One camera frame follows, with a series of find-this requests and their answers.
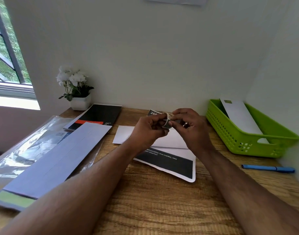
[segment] wooden desk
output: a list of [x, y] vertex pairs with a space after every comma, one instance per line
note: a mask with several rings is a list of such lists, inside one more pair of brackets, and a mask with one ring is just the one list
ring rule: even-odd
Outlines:
[[[105, 136], [95, 162], [117, 145], [112, 144], [119, 125], [134, 126], [147, 110], [122, 108]], [[62, 117], [81, 112], [68, 109]], [[228, 151], [210, 126], [214, 146], [237, 166], [279, 165], [276, 160], [235, 155]], [[258, 183], [299, 210], [299, 182], [291, 174], [245, 170]], [[0, 228], [16, 213], [0, 209]], [[243, 234], [204, 165], [196, 160], [196, 181], [189, 183], [151, 166], [132, 161], [126, 169], [94, 234]]]

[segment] barcode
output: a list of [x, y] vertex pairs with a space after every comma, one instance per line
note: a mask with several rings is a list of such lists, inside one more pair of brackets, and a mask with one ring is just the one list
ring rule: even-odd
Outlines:
[[56, 134], [56, 136], [58, 136], [58, 137], [62, 137], [62, 136], [64, 136], [65, 135], [65, 133], [57, 133]]

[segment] forearm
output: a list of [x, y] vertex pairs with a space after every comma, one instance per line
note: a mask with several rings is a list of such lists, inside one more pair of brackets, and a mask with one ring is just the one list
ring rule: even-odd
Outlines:
[[299, 212], [216, 150], [196, 156], [209, 171], [246, 234], [299, 234]]
[[90, 234], [137, 151], [124, 143], [20, 213], [1, 234]]

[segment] white pot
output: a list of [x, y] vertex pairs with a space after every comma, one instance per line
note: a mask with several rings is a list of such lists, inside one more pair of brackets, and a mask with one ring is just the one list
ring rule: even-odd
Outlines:
[[91, 106], [91, 94], [85, 98], [73, 97], [70, 106], [73, 110], [87, 110]]

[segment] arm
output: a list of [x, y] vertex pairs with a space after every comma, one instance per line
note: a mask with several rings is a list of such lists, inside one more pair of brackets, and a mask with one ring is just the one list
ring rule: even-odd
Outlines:
[[88, 170], [65, 181], [10, 222], [0, 234], [90, 234], [130, 161], [168, 130], [166, 115], [140, 118], [130, 138]]
[[299, 234], [299, 212], [259, 185], [220, 154], [210, 142], [206, 120], [192, 109], [178, 109], [175, 121], [188, 148], [202, 161], [246, 234]]

